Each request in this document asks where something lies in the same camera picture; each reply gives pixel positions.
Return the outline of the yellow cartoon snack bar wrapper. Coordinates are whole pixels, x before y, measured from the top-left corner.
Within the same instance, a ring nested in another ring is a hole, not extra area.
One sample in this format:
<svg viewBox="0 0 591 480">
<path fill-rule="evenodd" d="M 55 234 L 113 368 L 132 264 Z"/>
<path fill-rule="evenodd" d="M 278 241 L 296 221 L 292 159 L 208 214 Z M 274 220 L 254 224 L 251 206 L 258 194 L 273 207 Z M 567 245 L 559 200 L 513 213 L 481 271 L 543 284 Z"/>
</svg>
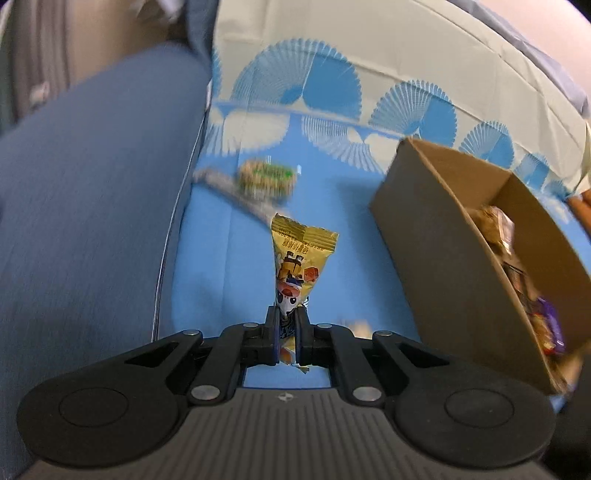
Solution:
<svg viewBox="0 0 591 480">
<path fill-rule="evenodd" d="M 325 263 L 335 252 L 339 233 L 280 214 L 271 219 L 270 232 L 276 275 L 274 306 L 280 310 L 280 362 L 307 374 L 311 367 L 297 361 L 293 311 L 308 300 Z"/>
</svg>

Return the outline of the grey silver stick packet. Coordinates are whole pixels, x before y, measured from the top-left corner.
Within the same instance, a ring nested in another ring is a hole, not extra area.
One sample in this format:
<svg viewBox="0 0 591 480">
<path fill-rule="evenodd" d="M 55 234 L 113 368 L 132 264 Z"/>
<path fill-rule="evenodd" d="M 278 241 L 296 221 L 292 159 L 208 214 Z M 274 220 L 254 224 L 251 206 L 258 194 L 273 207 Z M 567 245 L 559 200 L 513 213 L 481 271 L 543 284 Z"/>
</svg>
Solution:
<svg viewBox="0 0 591 480">
<path fill-rule="evenodd" d="M 267 199 L 257 199 L 246 194 L 238 185 L 235 178 L 211 168 L 195 170 L 192 174 L 193 184 L 204 184 L 207 188 L 221 194 L 223 197 L 238 205 L 243 211 L 249 213 L 260 222 L 270 226 L 274 216 L 286 215 L 275 203 Z"/>
</svg>

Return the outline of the purple chocolate bar wrapper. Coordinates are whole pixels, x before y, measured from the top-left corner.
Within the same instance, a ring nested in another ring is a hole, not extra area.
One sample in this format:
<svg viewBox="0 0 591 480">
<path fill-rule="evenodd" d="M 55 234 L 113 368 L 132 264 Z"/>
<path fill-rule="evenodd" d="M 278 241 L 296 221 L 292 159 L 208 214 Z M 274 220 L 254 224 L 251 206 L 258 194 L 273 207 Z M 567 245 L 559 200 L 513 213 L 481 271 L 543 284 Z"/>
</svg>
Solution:
<svg viewBox="0 0 591 480">
<path fill-rule="evenodd" d="M 533 324 L 545 355 L 561 356 L 565 353 L 566 346 L 557 312 L 543 297 L 537 299 Z"/>
</svg>

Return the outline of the round puffed grain cake pack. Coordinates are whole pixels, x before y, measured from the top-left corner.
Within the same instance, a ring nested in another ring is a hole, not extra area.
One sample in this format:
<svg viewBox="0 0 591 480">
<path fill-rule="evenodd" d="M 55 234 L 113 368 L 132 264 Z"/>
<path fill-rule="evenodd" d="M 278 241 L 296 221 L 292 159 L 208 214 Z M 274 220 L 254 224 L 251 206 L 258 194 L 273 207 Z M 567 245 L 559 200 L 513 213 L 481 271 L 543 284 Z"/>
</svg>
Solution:
<svg viewBox="0 0 591 480">
<path fill-rule="evenodd" d="M 238 169 L 238 185 L 253 198 L 284 200 L 294 192 L 297 172 L 270 161 L 250 159 Z"/>
</svg>

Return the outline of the brown cardboard box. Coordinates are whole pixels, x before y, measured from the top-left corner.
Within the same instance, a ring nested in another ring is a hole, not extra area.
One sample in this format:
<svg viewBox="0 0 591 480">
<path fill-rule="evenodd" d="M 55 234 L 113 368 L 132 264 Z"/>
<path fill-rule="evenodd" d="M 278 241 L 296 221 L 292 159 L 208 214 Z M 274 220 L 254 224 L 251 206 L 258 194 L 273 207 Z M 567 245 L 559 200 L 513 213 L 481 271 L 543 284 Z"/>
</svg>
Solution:
<svg viewBox="0 0 591 480">
<path fill-rule="evenodd" d="M 472 219 L 500 208 L 533 285 L 556 309 L 566 351 L 549 359 L 493 249 Z M 564 393 L 590 348 L 590 274 L 563 231 L 511 171 L 425 140 L 402 140 L 370 210 L 422 341 Z"/>
</svg>

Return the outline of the blue fabric sofa cushion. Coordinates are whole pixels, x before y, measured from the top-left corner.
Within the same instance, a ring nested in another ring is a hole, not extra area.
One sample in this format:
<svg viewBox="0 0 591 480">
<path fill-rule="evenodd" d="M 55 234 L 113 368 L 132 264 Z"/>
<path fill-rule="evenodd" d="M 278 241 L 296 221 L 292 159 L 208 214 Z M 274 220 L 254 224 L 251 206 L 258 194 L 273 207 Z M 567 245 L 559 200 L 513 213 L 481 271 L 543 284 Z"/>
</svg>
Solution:
<svg viewBox="0 0 591 480">
<path fill-rule="evenodd" d="M 39 383 L 153 340 L 171 285 L 211 55 L 166 42 L 73 87 L 1 140 L 1 475 Z"/>
</svg>

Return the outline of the blue white patterned sofa cover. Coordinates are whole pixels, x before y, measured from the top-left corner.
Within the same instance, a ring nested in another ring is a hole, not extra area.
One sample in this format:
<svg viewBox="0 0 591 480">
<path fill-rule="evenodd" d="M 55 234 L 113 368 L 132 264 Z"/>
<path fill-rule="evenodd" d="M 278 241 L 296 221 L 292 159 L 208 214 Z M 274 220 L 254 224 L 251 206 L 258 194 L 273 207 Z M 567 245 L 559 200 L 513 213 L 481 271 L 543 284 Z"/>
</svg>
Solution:
<svg viewBox="0 0 591 480">
<path fill-rule="evenodd" d="M 583 262 L 565 199 L 584 182 L 578 107 L 475 1 L 188 3 L 190 38 L 213 35 L 207 113 L 188 176 L 160 336 L 218 334 L 271 300 L 270 232 L 200 175 L 256 158 L 297 169 L 287 212 L 339 234 L 311 313 L 417 336 L 370 214 L 401 139 L 472 154 L 521 178 Z"/>
</svg>

